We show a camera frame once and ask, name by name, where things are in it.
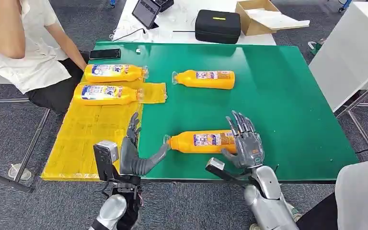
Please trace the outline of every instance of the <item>gray carpet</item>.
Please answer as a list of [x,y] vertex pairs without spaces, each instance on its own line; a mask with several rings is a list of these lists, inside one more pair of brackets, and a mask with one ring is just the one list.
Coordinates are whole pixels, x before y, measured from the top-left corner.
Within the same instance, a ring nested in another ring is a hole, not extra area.
[[[123,8],[120,1],[110,9],[107,0],[51,0],[65,31],[80,49],[90,50],[97,39],[107,39]],[[339,4],[326,0],[273,0],[286,15],[310,19],[311,26],[280,31],[279,45],[297,45],[307,62],[307,42],[326,37],[340,15]],[[10,85],[0,85],[0,98],[22,97]],[[0,175],[11,163],[19,163],[27,149],[43,109],[31,103],[0,104]],[[368,108],[355,110],[368,132]],[[24,194],[0,185],[0,230],[87,229],[97,215],[104,196],[101,183],[47,182],[40,175],[60,127],[62,116],[50,114],[27,168],[37,177],[26,182],[36,190]],[[343,116],[340,124],[355,150],[368,148],[352,121]],[[368,152],[358,155],[368,161]],[[334,189],[333,185],[284,184],[286,199],[301,213],[307,212]],[[244,204],[240,188],[230,184],[145,183],[140,230],[196,229],[246,230],[254,219]]]

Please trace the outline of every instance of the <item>green tabletop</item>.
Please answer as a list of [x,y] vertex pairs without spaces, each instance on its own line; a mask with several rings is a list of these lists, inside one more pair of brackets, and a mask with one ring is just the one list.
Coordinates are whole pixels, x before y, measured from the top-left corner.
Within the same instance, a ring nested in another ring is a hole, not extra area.
[[[120,48],[120,60],[149,67],[147,82],[166,82],[166,103],[145,104],[139,154],[149,157],[164,135],[184,131],[229,129],[231,110],[250,117],[260,133],[265,164],[283,182],[332,181],[345,165],[357,163],[355,152],[335,119],[320,88],[295,46],[154,44],[98,42],[95,49]],[[193,70],[233,70],[232,90],[172,85],[171,73]],[[218,179],[205,170],[211,157],[174,150],[144,178]]]

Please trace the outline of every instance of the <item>metal frame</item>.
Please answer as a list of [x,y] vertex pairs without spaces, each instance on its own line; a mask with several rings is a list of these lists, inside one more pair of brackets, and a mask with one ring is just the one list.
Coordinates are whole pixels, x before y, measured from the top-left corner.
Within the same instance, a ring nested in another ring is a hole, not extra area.
[[350,118],[352,119],[355,126],[359,129],[360,134],[362,135],[363,139],[365,139],[368,145],[368,135],[366,134],[365,130],[360,125],[359,121],[356,119],[356,116],[353,114],[352,110],[355,107],[368,107],[368,103],[361,103],[368,97],[368,90],[366,90],[362,95],[360,95],[355,101],[353,101],[349,106],[347,106],[342,112],[340,112],[336,118],[339,118],[345,112],[348,113]]
[[[27,98],[0,99],[0,103],[19,103],[19,102],[29,102],[29,99],[27,99]],[[33,192],[34,188],[23,185],[23,184],[19,183],[19,181],[20,181],[20,178],[23,175],[24,169],[25,169],[25,167],[26,167],[26,165],[27,165],[27,163],[28,163],[28,161],[29,161],[29,159],[32,155],[33,149],[35,148],[36,142],[39,139],[40,133],[42,132],[43,126],[46,123],[46,120],[47,120],[47,117],[48,117],[49,113],[50,113],[50,109],[46,109],[44,114],[43,114],[43,117],[40,120],[40,123],[39,123],[39,125],[38,125],[38,127],[37,127],[37,129],[34,133],[32,141],[30,142],[29,147],[27,148],[27,151],[26,151],[26,153],[23,157],[20,169],[17,172],[17,174],[15,176],[15,179],[11,180],[11,179],[8,179],[6,177],[0,176],[0,183],[1,184],[10,186],[14,189],[17,189],[17,190],[20,190],[20,191],[23,191],[23,192],[26,192],[26,193]]]

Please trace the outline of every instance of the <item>silver robotic arm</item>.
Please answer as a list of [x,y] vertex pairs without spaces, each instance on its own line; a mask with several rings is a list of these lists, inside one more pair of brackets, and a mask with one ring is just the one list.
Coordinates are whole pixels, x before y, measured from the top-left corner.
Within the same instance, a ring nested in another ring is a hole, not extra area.
[[[245,187],[246,204],[252,210],[257,223],[263,230],[298,230],[291,212],[287,208],[275,172],[263,165],[264,151],[260,135],[255,131],[251,120],[241,113],[232,111],[234,124],[226,117],[235,138],[237,155],[226,149],[222,154],[237,168],[244,169],[241,176],[249,175],[252,184]],[[235,182],[243,187],[239,177],[232,176],[224,169],[225,163],[211,158],[206,169],[224,180]]]

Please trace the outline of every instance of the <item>bottle cap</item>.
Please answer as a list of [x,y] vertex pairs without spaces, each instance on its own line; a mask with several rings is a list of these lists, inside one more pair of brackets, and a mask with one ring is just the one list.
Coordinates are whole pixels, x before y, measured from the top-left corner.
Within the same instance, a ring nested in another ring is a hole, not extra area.
[[147,66],[142,67],[142,77],[147,79],[149,77],[149,68]]
[[169,145],[169,149],[168,150],[171,149],[170,139],[171,139],[171,137],[169,135],[164,135],[163,144],[166,144],[167,143]]
[[178,84],[177,75],[178,75],[178,73],[176,71],[173,71],[173,73],[172,73],[172,83],[173,83],[173,85]]
[[143,91],[143,89],[138,89],[138,91],[136,92],[136,98],[138,100],[138,102],[143,102],[145,99],[145,93]]

